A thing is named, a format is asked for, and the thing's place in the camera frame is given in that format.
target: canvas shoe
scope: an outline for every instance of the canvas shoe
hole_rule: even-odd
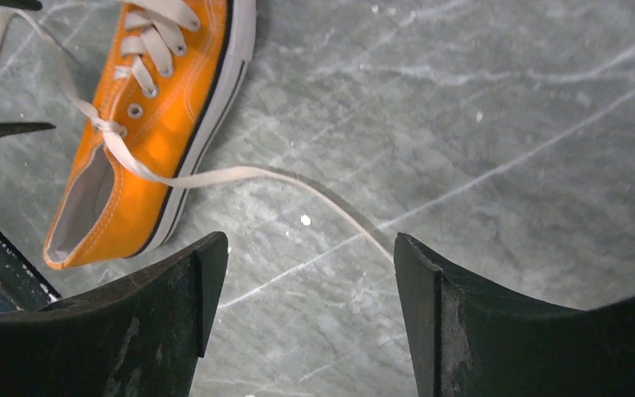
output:
[[[254,0],[124,1],[98,116],[89,114],[45,240],[49,266],[137,256],[169,239],[188,190],[126,170],[100,132],[118,133],[158,175],[191,175],[245,76],[255,21]]]

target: white rubber sole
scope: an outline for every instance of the white rubber sole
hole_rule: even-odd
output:
[[[230,37],[217,84],[178,176],[194,174],[200,166],[201,159],[220,129],[245,78],[247,65],[254,53],[255,36],[255,0],[233,1]],[[154,250],[169,240],[179,224],[188,195],[187,189],[170,190],[156,229],[147,244],[135,256]]]

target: shoelace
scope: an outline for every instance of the shoelace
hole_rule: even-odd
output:
[[[192,30],[199,29],[200,22],[198,17],[188,6],[180,0],[119,0],[142,7],[149,12],[130,12],[126,18],[126,28],[132,29],[143,27],[140,37],[129,37],[122,42],[121,51],[124,55],[134,55],[137,58],[133,61],[132,66],[117,69],[117,78],[127,77],[129,74],[135,77],[142,89],[154,88],[154,82],[151,81],[149,71],[141,62],[141,55],[149,53],[153,59],[153,63],[157,69],[162,71],[170,70],[171,55],[174,53],[185,51],[184,38],[181,36],[179,26]],[[103,134],[103,142],[108,150],[113,154],[116,160],[128,171],[134,175],[150,181],[166,184],[172,188],[197,189],[214,184],[226,184],[233,181],[254,179],[254,178],[270,178],[277,179],[289,184],[296,185],[307,190],[309,193],[320,198],[327,206],[330,207],[340,217],[351,223],[361,235],[366,237],[384,256],[393,262],[391,253],[382,246],[374,236],[366,230],[358,221],[356,221],[349,213],[325,194],[315,189],[313,186],[306,184],[299,178],[294,178],[271,170],[265,170],[253,166],[235,166],[220,170],[211,170],[203,173],[181,176],[177,178],[165,178],[152,172],[147,166],[138,161],[128,150],[127,145],[122,139],[126,134],[124,126],[114,122],[100,118],[98,110],[91,104],[79,98],[77,89],[74,85],[69,67],[64,59],[62,50],[57,46],[55,40],[43,31],[40,25],[32,17],[21,10],[0,7],[0,47],[6,34],[8,23],[14,15],[23,17],[36,31],[38,36],[49,45],[55,55],[55,67],[57,69],[57,78],[60,88],[64,95],[76,106],[91,123]]]

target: black stripe on sole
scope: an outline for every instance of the black stripe on sole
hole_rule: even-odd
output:
[[[189,139],[189,143],[186,145],[184,156],[182,157],[182,160],[179,162],[179,166],[176,168],[176,171],[174,172],[174,177],[178,177],[179,172],[181,172],[181,167],[184,165],[184,162],[186,161],[186,156],[189,155],[189,151],[191,150],[193,141],[196,139],[198,130],[200,129],[201,123],[203,122],[203,116],[208,111],[208,107],[210,106],[210,102],[212,101],[212,96],[215,94],[215,90],[217,88],[217,83],[220,80],[220,73],[222,72],[222,66],[225,63],[225,56],[227,55],[227,47],[230,44],[230,35],[232,33],[232,23],[233,23],[232,18],[234,15],[234,1],[227,2],[227,3],[228,3],[228,7],[227,7],[227,18],[225,20],[225,36],[222,38],[222,52],[220,55],[220,60],[218,60],[217,62],[218,67],[216,68],[215,75],[213,76],[212,85],[211,85],[210,91],[208,92],[208,98],[206,99],[206,103],[203,105],[203,109],[201,109],[201,112],[198,115],[198,121],[196,122],[196,125],[193,127],[193,135],[191,136],[191,139]],[[166,208],[166,206],[169,204],[169,197],[171,196],[171,191],[172,191],[172,188],[167,188],[164,203],[162,204],[162,208]],[[145,242],[145,244],[143,244],[142,247],[139,250],[137,250],[134,254],[128,256],[128,258],[132,258],[133,256],[138,256],[145,249],[147,249],[147,247],[152,242],[152,239],[154,239],[155,235],[157,234],[157,231],[160,228],[160,224],[163,217],[164,217],[164,211],[162,211],[160,213],[160,216],[157,218],[155,227],[152,229],[152,233],[147,238],[147,241]]]
[[[242,65],[240,66],[240,73],[237,75],[237,80],[235,81],[235,86],[232,88],[232,93],[230,94],[230,98],[227,100],[227,103],[225,104],[225,108],[222,110],[222,113],[220,114],[220,117],[218,118],[217,123],[215,124],[215,127],[212,129],[210,137],[208,138],[208,140],[206,141],[205,145],[203,146],[203,150],[201,151],[201,155],[198,157],[198,159],[196,160],[196,164],[193,166],[193,172],[197,172],[198,171],[198,167],[201,165],[201,160],[205,156],[206,151],[210,147],[210,144],[211,144],[213,138],[215,137],[215,135],[217,134],[218,130],[220,130],[220,126],[222,125],[222,121],[225,119],[225,116],[230,111],[232,102],[235,99],[235,95],[237,94],[237,90],[240,88],[240,82],[242,81],[242,75],[245,72],[246,65],[247,65],[246,61],[243,60],[242,61]],[[181,201],[180,201],[181,203],[184,202],[184,200],[186,199],[186,196],[188,194],[189,194],[189,189],[184,189],[184,192],[181,195]],[[171,237],[171,233],[175,229],[174,226],[176,225],[176,222],[179,220],[179,215],[181,215],[182,209],[183,209],[183,205],[179,205],[179,207],[176,208],[176,214],[174,215],[174,221],[172,221],[171,228],[166,233],[166,237],[164,238],[164,240],[162,240],[162,244],[166,243],[169,240],[169,238]]]

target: grey marble-like surface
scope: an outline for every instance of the grey marble-like surface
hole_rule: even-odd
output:
[[[635,0],[258,8],[255,62],[206,169],[294,170],[390,241],[412,233],[556,304],[587,309],[635,294]],[[117,4],[45,0],[39,18],[92,96]],[[194,396],[416,394],[393,265],[291,186],[195,192],[176,238],[157,252],[46,269],[41,244],[84,122],[52,67],[14,22],[0,120],[58,129],[0,141],[0,228],[55,287],[77,294],[223,230],[227,283]]]

